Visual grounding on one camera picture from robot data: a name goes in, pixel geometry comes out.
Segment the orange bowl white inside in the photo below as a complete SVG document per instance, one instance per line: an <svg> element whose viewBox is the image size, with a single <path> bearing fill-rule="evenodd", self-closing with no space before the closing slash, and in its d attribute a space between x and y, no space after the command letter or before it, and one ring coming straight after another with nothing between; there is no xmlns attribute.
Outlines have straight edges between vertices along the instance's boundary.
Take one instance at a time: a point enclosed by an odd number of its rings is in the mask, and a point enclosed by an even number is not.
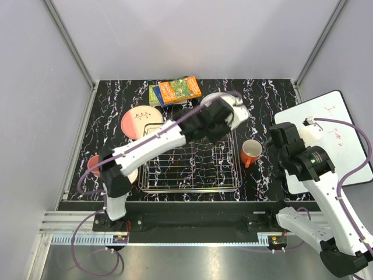
<svg viewBox="0 0 373 280"><path fill-rule="evenodd" d="M133 184L138 178L138 169L135 169L131 174L128 175L128 179Z"/></svg>

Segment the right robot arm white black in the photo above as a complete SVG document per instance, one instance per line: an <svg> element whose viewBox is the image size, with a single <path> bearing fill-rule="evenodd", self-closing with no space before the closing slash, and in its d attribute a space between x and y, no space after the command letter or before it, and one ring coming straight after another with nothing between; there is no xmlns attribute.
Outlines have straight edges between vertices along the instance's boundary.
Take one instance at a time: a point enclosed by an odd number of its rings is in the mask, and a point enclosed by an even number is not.
<svg viewBox="0 0 373 280"><path fill-rule="evenodd" d="M372 235L344 196L342 181L327 151L307 145L309 138L290 122L270 127L269 133L268 148L275 152L279 165L310 192L329 226L319 226L283 202L265 216L265 226L297 235L338 278L363 270L372 261Z"/></svg>

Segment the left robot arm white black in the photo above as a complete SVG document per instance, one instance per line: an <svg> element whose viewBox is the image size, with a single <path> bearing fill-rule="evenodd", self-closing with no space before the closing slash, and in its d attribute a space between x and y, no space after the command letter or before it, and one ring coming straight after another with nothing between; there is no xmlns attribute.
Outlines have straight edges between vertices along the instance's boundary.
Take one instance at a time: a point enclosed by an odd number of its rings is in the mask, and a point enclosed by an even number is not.
<svg viewBox="0 0 373 280"><path fill-rule="evenodd" d="M154 132L119 148L99 153L100 175L105 191L105 224L114 231L126 223L125 201L132 189L128 176L139 166L172 148L207 138L211 142L231 131L234 106L240 100L229 94L210 95L196 108L168 120Z"/></svg>

